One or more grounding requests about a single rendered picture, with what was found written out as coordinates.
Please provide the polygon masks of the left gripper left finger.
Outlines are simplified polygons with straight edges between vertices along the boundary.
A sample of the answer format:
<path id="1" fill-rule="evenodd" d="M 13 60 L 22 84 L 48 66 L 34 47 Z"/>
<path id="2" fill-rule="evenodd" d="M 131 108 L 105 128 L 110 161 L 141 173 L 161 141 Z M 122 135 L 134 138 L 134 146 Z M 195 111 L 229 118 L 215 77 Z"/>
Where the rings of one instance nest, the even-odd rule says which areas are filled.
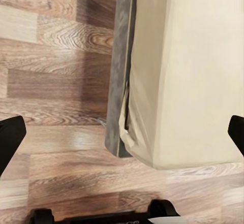
<path id="1" fill-rule="evenodd" d="M 26 136 L 22 115 L 0 121 L 0 176 Z"/>

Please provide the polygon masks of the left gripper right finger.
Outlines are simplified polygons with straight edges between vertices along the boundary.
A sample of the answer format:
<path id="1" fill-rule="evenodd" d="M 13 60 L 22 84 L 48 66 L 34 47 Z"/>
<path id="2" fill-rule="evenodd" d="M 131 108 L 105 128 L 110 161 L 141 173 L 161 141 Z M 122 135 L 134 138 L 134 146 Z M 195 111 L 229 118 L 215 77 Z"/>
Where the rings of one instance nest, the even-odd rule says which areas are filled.
<path id="1" fill-rule="evenodd" d="M 244 156 L 244 117 L 232 116 L 228 134 Z"/>

